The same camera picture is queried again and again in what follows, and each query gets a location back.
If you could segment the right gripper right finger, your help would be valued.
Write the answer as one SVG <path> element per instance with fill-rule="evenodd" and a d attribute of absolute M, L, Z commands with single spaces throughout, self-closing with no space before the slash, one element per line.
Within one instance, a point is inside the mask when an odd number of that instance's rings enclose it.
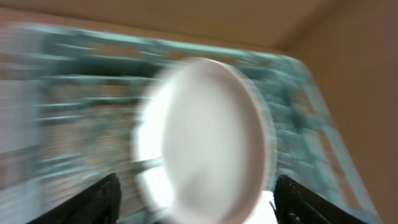
<path fill-rule="evenodd" d="M 274 204 L 279 224 L 366 224 L 287 175 L 276 181 Z"/>

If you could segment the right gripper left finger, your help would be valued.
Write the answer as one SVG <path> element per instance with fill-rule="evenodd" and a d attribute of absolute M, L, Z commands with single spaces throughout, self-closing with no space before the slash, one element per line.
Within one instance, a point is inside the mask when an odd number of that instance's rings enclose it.
<path fill-rule="evenodd" d="M 120 204 L 121 184 L 112 173 L 27 224 L 116 224 Z"/>

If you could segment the large white plate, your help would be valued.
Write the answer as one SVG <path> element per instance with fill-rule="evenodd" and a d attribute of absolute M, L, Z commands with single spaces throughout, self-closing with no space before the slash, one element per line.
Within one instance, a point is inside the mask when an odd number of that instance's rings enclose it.
<path fill-rule="evenodd" d="M 263 223 L 273 177 L 273 120 L 252 81 L 190 57 L 155 74 L 131 131 L 132 163 L 158 223 Z"/>

